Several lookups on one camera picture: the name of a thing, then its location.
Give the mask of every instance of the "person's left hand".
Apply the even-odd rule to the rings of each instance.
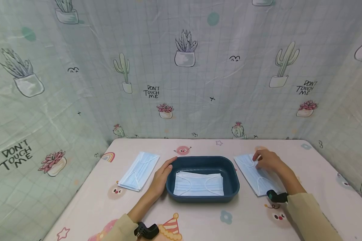
[[[160,167],[156,173],[155,177],[153,178],[152,183],[150,184],[150,187],[146,191],[145,194],[155,198],[157,200],[161,194],[164,192],[166,180],[168,179],[169,173],[172,171],[173,166],[171,165],[172,162],[174,162],[177,159],[177,157],[173,157],[169,160],[167,160],[162,167]]]

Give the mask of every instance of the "dark blue plastic tray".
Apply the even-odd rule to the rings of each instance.
[[[173,163],[172,172],[166,180],[166,190],[171,198],[179,203],[227,203],[240,190],[236,170],[225,157],[178,157]],[[177,196],[173,194],[176,173],[179,171],[200,174],[220,173],[223,177],[224,196]]]

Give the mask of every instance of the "printed tablecloth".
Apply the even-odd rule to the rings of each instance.
[[[344,240],[362,240],[362,198],[306,141],[116,139],[44,241],[102,240],[145,193],[155,170],[175,155],[228,158],[237,169],[240,191],[226,204],[183,204],[163,195],[143,220],[146,226],[158,224],[160,233],[153,240],[300,240],[285,205],[258,198],[234,162],[234,156],[257,149],[276,152],[293,169]],[[145,186],[140,192],[118,187],[141,151],[161,156]]]

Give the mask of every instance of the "surgical mask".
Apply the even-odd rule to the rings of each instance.
[[[173,194],[177,196],[224,196],[221,174],[176,173]]]
[[[140,152],[118,186],[139,192],[153,171],[159,155]]]
[[[258,197],[267,195],[267,191],[269,190],[274,190],[276,193],[282,193],[278,184],[273,181],[267,171],[256,169],[258,161],[254,162],[252,157],[253,155],[242,155],[234,158],[254,193]]]

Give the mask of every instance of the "star print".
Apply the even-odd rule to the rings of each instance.
[[[65,238],[67,238],[67,233],[70,231],[70,229],[68,228],[66,228],[66,227],[64,227],[63,229],[62,229],[62,231],[60,231],[56,236],[58,236],[58,240],[57,241],[59,241],[59,240],[61,240],[61,239],[65,239]]]

